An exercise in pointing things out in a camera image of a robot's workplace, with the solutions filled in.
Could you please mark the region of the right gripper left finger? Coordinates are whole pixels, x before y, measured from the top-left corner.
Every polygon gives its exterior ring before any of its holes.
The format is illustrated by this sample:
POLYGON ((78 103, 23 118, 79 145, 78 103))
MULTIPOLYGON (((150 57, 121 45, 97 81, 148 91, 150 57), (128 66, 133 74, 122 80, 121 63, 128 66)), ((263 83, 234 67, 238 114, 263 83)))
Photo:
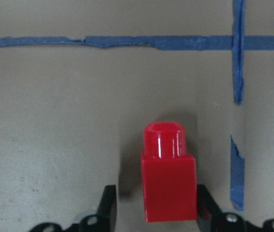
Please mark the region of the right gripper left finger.
POLYGON ((107 185, 97 209, 98 231, 114 232, 117 220, 117 190, 115 185, 107 185))

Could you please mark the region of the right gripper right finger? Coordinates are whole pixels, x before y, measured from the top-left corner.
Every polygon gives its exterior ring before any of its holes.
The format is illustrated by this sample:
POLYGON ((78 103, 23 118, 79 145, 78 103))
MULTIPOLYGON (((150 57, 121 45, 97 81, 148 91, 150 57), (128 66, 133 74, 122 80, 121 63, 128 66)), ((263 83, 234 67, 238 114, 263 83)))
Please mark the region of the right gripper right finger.
POLYGON ((216 232, 216 223, 222 210, 205 185, 197 185, 197 225, 201 232, 216 232))

